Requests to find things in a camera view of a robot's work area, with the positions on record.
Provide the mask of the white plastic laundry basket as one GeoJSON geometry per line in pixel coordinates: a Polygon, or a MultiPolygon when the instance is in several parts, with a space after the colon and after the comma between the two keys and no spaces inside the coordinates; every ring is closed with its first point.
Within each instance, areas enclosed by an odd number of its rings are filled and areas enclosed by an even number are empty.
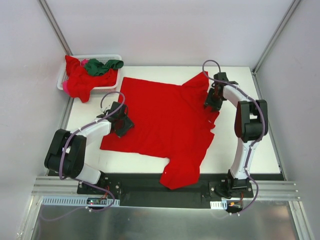
{"type": "Polygon", "coordinates": [[[87,102],[90,94],[114,91],[123,66],[118,54],[66,55],[57,88],[72,98],[87,102]]]}

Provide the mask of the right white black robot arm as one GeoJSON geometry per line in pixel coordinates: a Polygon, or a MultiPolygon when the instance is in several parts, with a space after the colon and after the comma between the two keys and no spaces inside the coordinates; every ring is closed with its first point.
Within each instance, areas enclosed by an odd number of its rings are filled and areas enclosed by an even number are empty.
{"type": "Polygon", "coordinates": [[[234,132],[238,139],[234,161],[224,182],[214,188],[222,198],[235,198],[251,185],[250,167],[254,152],[268,133],[268,104],[248,96],[235,81],[228,80],[225,72],[216,73],[204,102],[213,112],[220,111],[224,101],[236,108],[234,132]]]}

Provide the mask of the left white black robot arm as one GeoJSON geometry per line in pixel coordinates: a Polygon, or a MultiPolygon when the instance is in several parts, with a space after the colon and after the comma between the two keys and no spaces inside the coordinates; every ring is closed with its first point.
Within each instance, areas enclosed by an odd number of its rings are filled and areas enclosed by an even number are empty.
{"type": "Polygon", "coordinates": [[[58,173],[62,179],[71,178],[87,184],[96,195],[103,193],[107,189],[107,176],[85,163],[86,147],[109,134],[123,137],[134,127],[128,111],[126,104],[114,101],[110,109],[92,122],[74,131],[58,129],[49,146],[44,166],[58,173]]]}

